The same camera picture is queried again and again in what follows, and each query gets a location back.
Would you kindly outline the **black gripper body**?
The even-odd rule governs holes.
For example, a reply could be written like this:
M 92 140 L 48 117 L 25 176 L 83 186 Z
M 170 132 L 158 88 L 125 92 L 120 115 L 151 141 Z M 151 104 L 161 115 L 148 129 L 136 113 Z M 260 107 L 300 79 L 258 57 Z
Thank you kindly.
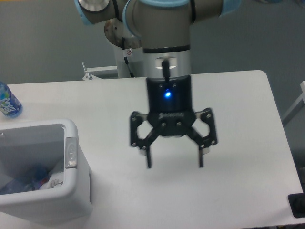
M 149 113 L 147 121 L 153 129 L 161 128 L 163 137 L 186 135 L 195 122 L 192 105 L 191 76 L 146 79 Z

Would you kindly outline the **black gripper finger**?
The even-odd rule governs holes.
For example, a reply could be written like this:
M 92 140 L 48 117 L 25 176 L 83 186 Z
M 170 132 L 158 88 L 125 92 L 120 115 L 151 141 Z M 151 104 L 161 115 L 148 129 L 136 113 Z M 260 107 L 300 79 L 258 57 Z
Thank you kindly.
M 199 167 L 204 167 L 204 154 L 209 153 L 211 145 L 218 144 L 214 113 L 212 108 L 205 108 L 202 111 L 194 112 L 194 119 L 190 126 L 186 129 L 187 136 L 198 145 L 198 162 Z M 196 119 L 200 119 L 209 127 L 208 135 L 201 136 L 194 128 L 193 124 Z
M 151 145 L 161 135 L 163 125 L 158 123 L 149 130 L 148 115 L 133 111 L 130 115 L 130 145 L 139 148 L 140 153 L 146 157 L 147 168 L 152 167 Z

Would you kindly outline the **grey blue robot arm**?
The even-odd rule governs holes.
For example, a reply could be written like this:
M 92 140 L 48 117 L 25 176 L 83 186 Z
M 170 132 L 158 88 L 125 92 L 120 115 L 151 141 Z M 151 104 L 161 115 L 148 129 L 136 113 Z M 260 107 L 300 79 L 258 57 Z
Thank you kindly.
M 152 166 L 150 147 L 157 137 L 188 136 L 198 146 L 199 166 L 218 143 L 211 108 L 192 103 L 190 26 L 239 8 L 239 0 L 77 0 L 85 24 L 111 19 L 142 47 L 149 112 L 130 115 L 130 144 Z

